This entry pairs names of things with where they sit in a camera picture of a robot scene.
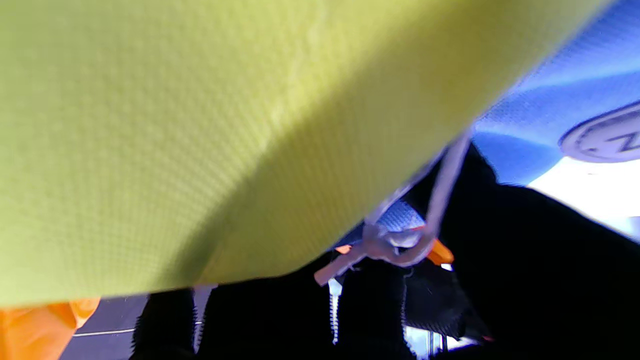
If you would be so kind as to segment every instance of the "orange fabric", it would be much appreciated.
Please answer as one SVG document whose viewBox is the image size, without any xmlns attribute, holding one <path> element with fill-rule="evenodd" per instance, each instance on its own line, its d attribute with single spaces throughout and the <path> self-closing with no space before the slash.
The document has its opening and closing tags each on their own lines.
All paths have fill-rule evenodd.
<svg viewBox="0 0 640 360">
<path fill-rule="evenodd" d="M 0 360 L 57 360 L 100 299 L 0 309 Z"/>
<path fill-rule="evenodd" d="M 435 240 L 433 249 L 431 249 L 431 252 L 427 255 L 427 258 L 438 266 L 442 264 L 453 263 L 453 254 L 438 239 Z"/>
</svg>

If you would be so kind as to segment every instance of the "black fabric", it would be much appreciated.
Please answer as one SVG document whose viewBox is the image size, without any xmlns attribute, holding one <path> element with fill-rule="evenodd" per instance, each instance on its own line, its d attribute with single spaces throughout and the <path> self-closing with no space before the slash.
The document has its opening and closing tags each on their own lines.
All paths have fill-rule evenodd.
<svg viewBox="0 0 640 360">
<path fill-rule="evenodd" d="M 341 359 L 415 359 L 404 340 L 407 275 L 367 258 L 346 274 L 338 305 Z"/>
<path fill-rule="evenodd" d="M 191 359 L 195 318 L 191 289 L 149 295 L 133 332 L 131 359 Z"/>
<path fill-rule="evenodd" d="M 318 286 L 313 274 L 330 257 L 326 254 L 283 277 L 223 285 L 211 291 L 198 357 L 273 354 L 288 359 L 305 352 L 329 356 L 333 351 L 330 294 L 328 286 Z"/>
<path fill-rule="evenodd" d="M 425 214 L 435 173 L 404 200 Z M 633 351 L 593 342 L 640 335 L 640 247 L 535 190 L 499 185 L 471 146 L 440 233 L 473 307 L 511 349 L 570 343 L 584 354 Z"/>
<path fill-rule="evenodd" d="M 153 294 L 136 324 L 131 359 L 296 359 L 309 352 L 330 357 L 328 286 L 313 277 L 329 260 L 327 254 L 289 275 L 213 289 L 195 355 L 191 290 Z"/>
<path fill-rule="evenodd" d="M 425 260 L 406 279 L 406 324 L 459 340 L 490 333 L 475 314 L 455 274 Z"/>
</svg>

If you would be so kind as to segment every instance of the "blue mesh fabric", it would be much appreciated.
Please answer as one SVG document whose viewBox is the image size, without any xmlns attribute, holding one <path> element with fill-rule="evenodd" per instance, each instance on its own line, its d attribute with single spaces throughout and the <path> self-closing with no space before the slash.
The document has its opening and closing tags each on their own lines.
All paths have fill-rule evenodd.
<svg viewBox="0 0 640 360">
<path fill-rule="evenodd" d="M 563 156 L 573 126 L 640 100 L 640 1 L 621 0 L 476 122 L 501 183 L 528 184 Z"/>
</svg>

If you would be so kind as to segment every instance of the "drawstring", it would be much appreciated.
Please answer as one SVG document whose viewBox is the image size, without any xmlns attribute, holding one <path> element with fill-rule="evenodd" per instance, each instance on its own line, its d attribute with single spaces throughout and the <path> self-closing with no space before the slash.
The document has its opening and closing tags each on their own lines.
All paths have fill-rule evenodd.
<svg viewBox="0 0 640 360">
<path fill-rule="evenodd" d="M 440 224 L 444 217 L 449 197 L 456 183 L 462 163 L 465 159 L 470 142 L 470 130 L 466 130 L 459 136 L 442 158 L 440 171 L 436 183 L 431 191 L 429 208 L 425 217 L 427 225 L 422 229 L 422 236 L 415 246 L 408 248 L 399 254 L 397 248 L 388 239 L 386 230 L 372 224 L 377 221 L 367 217 L 367 223 L 362 231 L 362 242 L 354 245 L 347 254 L 340 255 L 329 265 L 318 270 L 314 274 L 316 282 L 324 286 L 332 277 L 343 274 L 348 268 L 360 262 L 365 257 L 375 260 L 384 260 L 403 268 L 412 266 L 422 261 L 433 248 L 434 239 L 440 233 Z"/>
</svg>

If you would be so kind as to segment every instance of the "yellow mesh fabric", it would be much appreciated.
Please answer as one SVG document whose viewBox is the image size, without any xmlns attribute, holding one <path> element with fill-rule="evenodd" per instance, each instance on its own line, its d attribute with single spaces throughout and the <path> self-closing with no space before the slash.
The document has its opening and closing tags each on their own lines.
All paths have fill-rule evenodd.
<svg viewBox="0 0 640 360">
<path fill-rule="evenodd" d="M 0 1 L 0 305 L 294 270 L 604 3 Z"/>
</svg>

